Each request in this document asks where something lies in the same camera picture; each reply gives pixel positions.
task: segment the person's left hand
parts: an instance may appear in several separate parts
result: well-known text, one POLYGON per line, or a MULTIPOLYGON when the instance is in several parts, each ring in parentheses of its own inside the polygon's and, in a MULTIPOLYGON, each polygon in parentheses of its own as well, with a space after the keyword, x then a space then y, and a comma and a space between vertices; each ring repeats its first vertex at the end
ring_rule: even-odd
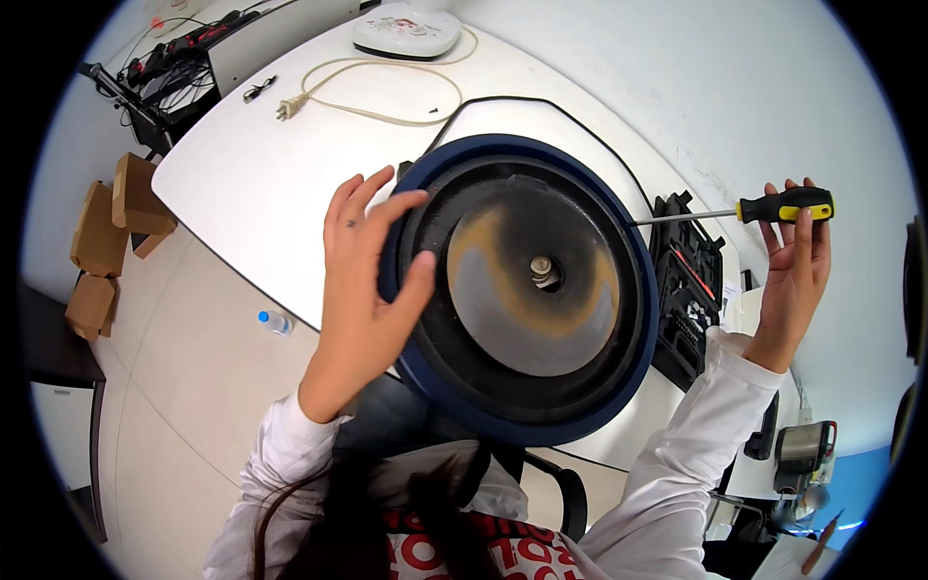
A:
POLYGON ((300 408, 327 423, 371 380, 395 362, 432 297, 435 254, 422 251, 393 303, 377 291, 380 252, 390 225, 428 198, 406 191, 364 210, 393 179, 388 165, 367 181, 355 175, 336 191, 326 213, 326 286, 319 346, 300 384, 300 408))

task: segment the brown cardboard box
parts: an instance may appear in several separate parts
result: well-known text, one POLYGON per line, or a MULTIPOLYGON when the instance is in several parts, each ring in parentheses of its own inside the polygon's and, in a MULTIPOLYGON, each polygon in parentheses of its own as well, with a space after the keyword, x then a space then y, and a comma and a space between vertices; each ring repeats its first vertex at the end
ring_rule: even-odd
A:
POLYGON ((170 234, 177 220, 151 191, 156 165, 132 153, 116 163, 113 179, 112 222, 135 234, 170 234))
POLYGON ((71 261, 94 276, 121 276, 129 230, 110 218, 112 192, 96 181, 87 191, 71 242, 71 261))
POLYGON ((129 239, 132 240, 132 252, 142 258, 143 260, 148 257, 152 250, 157 248, 165 238, 171 235, 171 232, 166 234, 132 234, 129 236, 129 239))
POLYGON ((71 293, 64 317, 78 336, 89 341, 95 341, 104 327, 104 336, 109 336, 115 297, 116 280, 83 274, 71 293))

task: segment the tool case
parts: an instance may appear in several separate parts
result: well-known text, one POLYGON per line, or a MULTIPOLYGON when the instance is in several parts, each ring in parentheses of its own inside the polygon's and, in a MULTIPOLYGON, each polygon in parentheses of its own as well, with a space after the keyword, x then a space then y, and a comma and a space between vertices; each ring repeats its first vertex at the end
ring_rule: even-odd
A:
MULTIPOLYGON (((654 201, 654 216, 691 213, 688 191, 654 201)), ((657 346, 651 364, 683 392, 705 369, 705 331, 717 326, 722 305, 722 253, 696 221, 651 227, 651 258, 657 276, 657 346)))

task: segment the floor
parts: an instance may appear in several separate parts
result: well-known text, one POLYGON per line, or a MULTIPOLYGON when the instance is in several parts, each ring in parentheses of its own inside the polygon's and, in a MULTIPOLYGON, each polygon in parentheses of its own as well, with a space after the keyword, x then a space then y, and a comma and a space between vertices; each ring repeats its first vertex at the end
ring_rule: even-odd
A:
MULTIPOLYGON (((112 335, 92 343, 107 376, 99 435, 103 550, 127 578, 200 577, 238 497, 264 412, 295 390, 317 333, 281 338, 257 320, 279 310, 179 226, 145 260, 127 252, 112 335)), ((580 473, 588 523, 614 506, 625 474, 551 449, 580 473)), ((554 480, 525 466, 529 521, 557 529, 554 480)))

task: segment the white long-sleeve shirt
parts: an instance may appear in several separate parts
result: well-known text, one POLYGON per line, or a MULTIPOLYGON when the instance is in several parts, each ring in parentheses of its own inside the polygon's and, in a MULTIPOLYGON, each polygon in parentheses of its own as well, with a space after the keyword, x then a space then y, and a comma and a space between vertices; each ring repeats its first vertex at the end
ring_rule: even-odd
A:
MULTIPOLYGON (((750 337, 719 328, 709 329, 707 336, 705 372, 683 397, 667 427, 652 435, 638 455, 622 501, 593 525, 579 546, 561 533, 522 524, 528 499, 515 480, 491 461, 463 511, 472 511, 485 535, 496 538, 488 546, 504 576, 705 578, 702 529, 709 491, 750 436, 784 377, 741 358, 750 337)), ((266 499, 287 483, 325 469, 332 442, 346 420, 314 423, 294 395, 271 406, 241 472, 241 499, 210 548, 204 578, 248 577, 255 524, 266 510, 266 499)), ((385 508, 402 506, 411 473, 433 470, 451 456, 466 464, 476 448, 476 442, 454 442, 389 459, 376 473, 370 492, 384 498, 385 508)), ((322 477, 294 493, 272 518, 265 539, 269 580, 320 521, 327 485, 322 477)), ((392 519, 385 516, 385 522, 391 522, 387 527, 395 577, 446 574, 428 538, 416 533, 418 521, 396 514, 392 519)))

